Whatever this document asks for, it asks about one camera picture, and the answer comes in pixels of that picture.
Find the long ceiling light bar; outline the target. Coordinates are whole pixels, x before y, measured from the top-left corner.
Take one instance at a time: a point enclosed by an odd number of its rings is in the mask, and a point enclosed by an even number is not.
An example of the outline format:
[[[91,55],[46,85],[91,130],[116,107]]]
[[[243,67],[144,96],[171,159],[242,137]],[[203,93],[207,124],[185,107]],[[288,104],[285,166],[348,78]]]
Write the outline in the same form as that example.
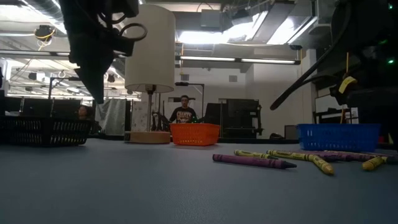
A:
[[[282,64],[300,65],[301,60],[281,60],[268,58],[233,58],[233,57],[204,57],[176,55],[175,60],[201,61],[201,62],[233,62],[233,63],[261,63],[261,64]]]
[[[53,51],[25,51],[25,50],[0,50],[3,55],[20,55],[20,56],[50,56],[50,57],[67,57],[68,52]]]

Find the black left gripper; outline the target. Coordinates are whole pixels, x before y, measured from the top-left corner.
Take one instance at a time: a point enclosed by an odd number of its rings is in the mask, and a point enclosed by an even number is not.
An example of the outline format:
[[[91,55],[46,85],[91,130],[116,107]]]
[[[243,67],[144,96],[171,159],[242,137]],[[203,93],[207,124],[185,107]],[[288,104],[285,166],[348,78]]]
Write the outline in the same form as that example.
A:
[[[114,53],[124,53],[124,37],[122,32],[114,27],[123,19],[64,18],[70,44],[68,58],[71,61],[79,61],[76,63],[79,68],[76,68],[75,72],[97,103],[104,103],[103,77],[113,62]]]

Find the person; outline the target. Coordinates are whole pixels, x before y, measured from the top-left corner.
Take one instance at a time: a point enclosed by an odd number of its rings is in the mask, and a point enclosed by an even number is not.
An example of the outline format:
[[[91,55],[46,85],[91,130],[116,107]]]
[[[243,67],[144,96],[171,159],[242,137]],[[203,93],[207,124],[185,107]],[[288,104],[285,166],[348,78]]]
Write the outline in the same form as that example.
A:
[[[93,119],[93,108],[90,106],[81,105],[78,109],[78,119],[92,120]]]
[[[189,97],[187,95],[181,96],[181,106],[175,108],[169,122],[173,123],[192,123],[197,118],[195,110],[189,107]]]

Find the black metal frame stand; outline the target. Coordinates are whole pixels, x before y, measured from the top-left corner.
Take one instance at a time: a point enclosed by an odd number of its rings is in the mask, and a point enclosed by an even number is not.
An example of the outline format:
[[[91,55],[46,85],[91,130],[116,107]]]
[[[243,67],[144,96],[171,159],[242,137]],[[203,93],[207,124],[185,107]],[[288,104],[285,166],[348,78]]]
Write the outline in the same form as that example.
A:
[[[49,92],[48,92],[48,99],[52,100],[52,105],[51,105],[51,110],[50,110],[50,117],[54,117],[54,103],[57,98],[62,99],[62,100],[77,100],[80,99],[81,101],[83,100],[91,100],[94,101],[93,96],[86,91],[85,95],[60,95],[60,96],[52,96],[52,90],[61,82],[64,80],[70,81],[70,82],[80,82],[81,80],[78,77],[50,77],[50,82],[49,82]]]

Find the row of black monitors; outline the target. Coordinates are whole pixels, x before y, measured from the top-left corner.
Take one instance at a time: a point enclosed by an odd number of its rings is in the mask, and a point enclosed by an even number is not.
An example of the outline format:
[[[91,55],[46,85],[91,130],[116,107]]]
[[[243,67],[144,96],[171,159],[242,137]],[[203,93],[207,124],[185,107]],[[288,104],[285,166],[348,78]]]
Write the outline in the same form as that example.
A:
[[[5,97],[0,106],[4,106],[7,116],[35,116],[75,119],[78,116],[80,100],[14,98]]]

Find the grey fabric cover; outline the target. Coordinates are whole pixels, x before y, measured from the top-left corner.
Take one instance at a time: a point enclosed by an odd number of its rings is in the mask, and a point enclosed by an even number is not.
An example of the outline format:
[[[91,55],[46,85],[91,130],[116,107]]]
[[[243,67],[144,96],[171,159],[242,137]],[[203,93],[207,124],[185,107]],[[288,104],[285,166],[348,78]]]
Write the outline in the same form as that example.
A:
[[[95,107],[95,121],[101,133],[107,136],[122,136],[125,132],[126,100],[109,99]]]

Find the yellow tag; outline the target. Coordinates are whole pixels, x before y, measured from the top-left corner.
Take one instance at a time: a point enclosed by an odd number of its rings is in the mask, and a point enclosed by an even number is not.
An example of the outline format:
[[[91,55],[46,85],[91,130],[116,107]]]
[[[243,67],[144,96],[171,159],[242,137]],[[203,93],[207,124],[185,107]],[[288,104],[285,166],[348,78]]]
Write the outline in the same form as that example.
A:
[[[347,89],[347,87],[350,85],[350,84],[355,84],[355,83],[357,83],[358,81],[357,81],[357,79],[355,79],[355,78],[353,78],[353,77],[351,77],[351,76],[348,76],[348,77],[346,77],[342,82],[341,82],[341,84],[340,84],[340,86],[339,86],[339,88],[338,88],[338,92],[339,93],[341,93],[341,94],[343,94],[344,92],[345,92],[345,90]]]

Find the white shade wooden base lamp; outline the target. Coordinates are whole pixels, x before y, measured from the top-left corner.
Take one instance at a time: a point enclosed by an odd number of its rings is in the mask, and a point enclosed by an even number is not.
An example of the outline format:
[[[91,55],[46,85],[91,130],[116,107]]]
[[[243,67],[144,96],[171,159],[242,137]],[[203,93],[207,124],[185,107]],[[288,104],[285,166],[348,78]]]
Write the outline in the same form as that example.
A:
[[[130,20],[142,25],[147,35],[134,44],[126,59],[125,88],[148,96],[146,129],[131,131],[129,142],[138,144],[168,144],[170,133],[152,131],[152,98],[156,93],[174,90],[175,81],[175,16],[164,7],[139,5],[139,14]]]

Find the blue plastic basket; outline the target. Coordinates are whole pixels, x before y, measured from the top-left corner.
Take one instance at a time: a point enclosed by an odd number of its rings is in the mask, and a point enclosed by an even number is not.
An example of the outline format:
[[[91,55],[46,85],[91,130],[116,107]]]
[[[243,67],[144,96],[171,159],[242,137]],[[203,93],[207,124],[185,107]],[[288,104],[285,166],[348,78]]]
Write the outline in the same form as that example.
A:
[[[298,124],[300,147],[306,151],[374,152],[380,124]]]

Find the white board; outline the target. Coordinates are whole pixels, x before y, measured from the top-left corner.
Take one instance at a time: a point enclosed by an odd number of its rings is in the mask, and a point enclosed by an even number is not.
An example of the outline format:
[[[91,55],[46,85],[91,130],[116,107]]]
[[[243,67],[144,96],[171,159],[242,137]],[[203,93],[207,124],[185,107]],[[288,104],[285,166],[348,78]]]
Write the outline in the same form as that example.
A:
[[[335,97],[331,95],[325,95],[315,98],[314,112],[326,111],[328,108],[342,109],[342,106],[339,105]]]

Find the blue-grey table mat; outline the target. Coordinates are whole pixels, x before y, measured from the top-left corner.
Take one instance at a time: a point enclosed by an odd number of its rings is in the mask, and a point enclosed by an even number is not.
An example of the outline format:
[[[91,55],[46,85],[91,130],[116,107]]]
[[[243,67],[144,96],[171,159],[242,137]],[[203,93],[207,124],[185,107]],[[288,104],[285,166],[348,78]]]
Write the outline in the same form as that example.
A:
[[[240,149],[89,139],[77,147],[0,146],[0,224],[398,224],[398,166],[294,169],[225,164]]]

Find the orange plastic basket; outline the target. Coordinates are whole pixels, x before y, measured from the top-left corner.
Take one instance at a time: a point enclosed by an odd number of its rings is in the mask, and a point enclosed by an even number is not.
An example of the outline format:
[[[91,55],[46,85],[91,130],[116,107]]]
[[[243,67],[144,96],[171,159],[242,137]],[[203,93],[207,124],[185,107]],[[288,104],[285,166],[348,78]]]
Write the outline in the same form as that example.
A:
[[[180,146],[211,146],[218,142],[220,126],[208,123],[173,123],[173,143]]]

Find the grey ceiling unit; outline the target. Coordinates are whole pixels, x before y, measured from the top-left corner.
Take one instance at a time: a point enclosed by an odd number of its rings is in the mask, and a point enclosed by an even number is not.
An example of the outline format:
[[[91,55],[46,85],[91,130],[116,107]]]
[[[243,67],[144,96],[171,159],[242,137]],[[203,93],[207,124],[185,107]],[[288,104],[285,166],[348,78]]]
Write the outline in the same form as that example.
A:
[[[212,32],[224,32],[231,28],[231,18],[226,12],[219,10],[202,9],[200,27],[201,30]]]

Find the silver ventilation duct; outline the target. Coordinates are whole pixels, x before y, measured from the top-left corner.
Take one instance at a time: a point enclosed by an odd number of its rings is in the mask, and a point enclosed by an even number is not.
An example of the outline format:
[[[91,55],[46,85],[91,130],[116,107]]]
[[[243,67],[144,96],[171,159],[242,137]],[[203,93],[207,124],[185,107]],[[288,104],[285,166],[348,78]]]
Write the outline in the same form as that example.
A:
[[[21,0],[27,7],[44,16],[60,32],[66,34],[63,14],[57,0]]]

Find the black plastic basket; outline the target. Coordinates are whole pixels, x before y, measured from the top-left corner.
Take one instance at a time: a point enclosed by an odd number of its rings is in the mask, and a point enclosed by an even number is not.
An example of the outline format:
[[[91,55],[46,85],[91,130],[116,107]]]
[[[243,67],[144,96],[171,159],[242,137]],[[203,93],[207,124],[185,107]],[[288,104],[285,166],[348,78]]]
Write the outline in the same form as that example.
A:
[[[92,122],[50,117],[0,116],[0,144],[63,147],[86,143]]]

